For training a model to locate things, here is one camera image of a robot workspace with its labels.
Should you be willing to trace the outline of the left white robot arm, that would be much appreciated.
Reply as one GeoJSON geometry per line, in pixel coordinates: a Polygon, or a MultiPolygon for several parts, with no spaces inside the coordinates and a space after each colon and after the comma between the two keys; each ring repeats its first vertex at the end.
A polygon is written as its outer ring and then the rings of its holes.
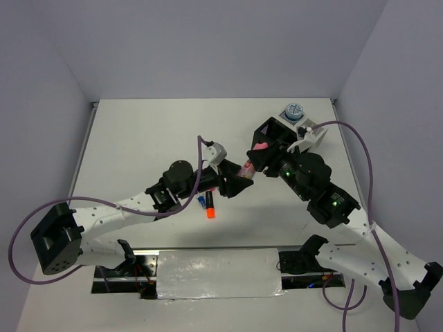
{"type": "Polygon", "coordinates": [[[201,172],[184,160],[172,163],[158,183],[128,199],[95,207],[72,209],[55,204],[30,234],[44,275],[57,275],[74,265],[103,266],[121,276],[131,274],[136,257],[128,241],[105,241],[110,232],[164,219],[181,207],[181,200],[212,188],[233,198],[253,185],[238,176],[240,166],[223,160],[201,172]]]}

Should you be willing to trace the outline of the pink cap marker tube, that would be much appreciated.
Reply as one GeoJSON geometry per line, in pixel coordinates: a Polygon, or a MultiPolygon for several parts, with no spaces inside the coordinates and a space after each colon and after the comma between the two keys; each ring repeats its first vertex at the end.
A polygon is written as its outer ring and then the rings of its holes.
{"type": "MultiPolygon", "coordinates": [[[[256,143],[253,146],[253,150],[260,150],[260,149],[266,149],[268,147],[267,142],[262,143],[256,143]]],[[[255,168],[252,164],[252,162],[248,159],[244,165],[240,168],[240,170],[237,173],[238,176],[242,178],[252,179],[255,175],[255,168]]]]}

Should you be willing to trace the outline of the clear glue bottle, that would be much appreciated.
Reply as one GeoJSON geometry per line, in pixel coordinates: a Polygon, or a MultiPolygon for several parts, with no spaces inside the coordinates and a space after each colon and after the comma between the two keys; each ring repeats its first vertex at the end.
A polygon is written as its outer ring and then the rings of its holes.
{"type": "Polygon", "coordinates": [[[206,201],[205,201],[205,198],[202,195],[198,195],[197,196],[197,201],[199,202],[200,206],[203,209],[206,209],[206,201]]]}

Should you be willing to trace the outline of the blue round tape tub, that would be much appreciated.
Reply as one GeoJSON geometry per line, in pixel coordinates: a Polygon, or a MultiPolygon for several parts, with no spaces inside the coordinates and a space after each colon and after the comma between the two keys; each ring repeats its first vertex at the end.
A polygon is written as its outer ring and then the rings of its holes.
{"type": "Polygon", "coordinates": [[[284,110],[284,117],[290,122],[297,122],[304,116],[304,109],[298,103],[288,104],[284,110]]]}

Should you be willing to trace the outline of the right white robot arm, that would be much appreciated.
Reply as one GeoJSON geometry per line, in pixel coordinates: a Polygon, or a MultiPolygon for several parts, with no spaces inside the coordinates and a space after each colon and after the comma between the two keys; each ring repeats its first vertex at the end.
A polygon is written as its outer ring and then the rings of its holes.
{"type": "Polygon", "coordinates": [[[331,182],[331,168],[315,153],[289,152],[278,143],[247,153],[254,168],[281,178],[307,203],[312,218],[358,248],[348,253],[327,237],[313,234],[297,255],[307,270],[336,270],[374,287],[399,316],[414,320],[442,280],[442,266],[425,262],[394,240],[344,189],[331,182]]]}

